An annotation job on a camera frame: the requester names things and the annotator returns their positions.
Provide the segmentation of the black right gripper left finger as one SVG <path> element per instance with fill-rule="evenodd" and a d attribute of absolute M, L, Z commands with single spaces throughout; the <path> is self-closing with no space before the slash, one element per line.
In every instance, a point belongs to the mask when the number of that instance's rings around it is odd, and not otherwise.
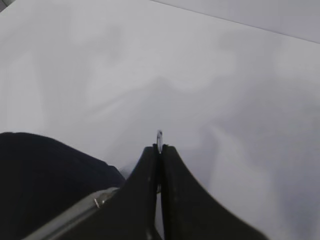
<path fill-rule="evenodd" d="M 157 147 L 145 147 L 124 185 L 99 210 L 70 227 L 58 239 L 160 239 L 155 227 L 157 164 Z"/>

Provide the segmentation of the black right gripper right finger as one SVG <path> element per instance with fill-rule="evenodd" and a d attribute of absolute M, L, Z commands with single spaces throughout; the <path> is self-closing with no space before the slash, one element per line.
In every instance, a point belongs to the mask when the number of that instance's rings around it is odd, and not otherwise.
<path fill-rule="evenodd" d="M 166 240 L 267 239 L 215 200 L 191 174 L 175 147 L 163 146 L 160 169 Z"/>

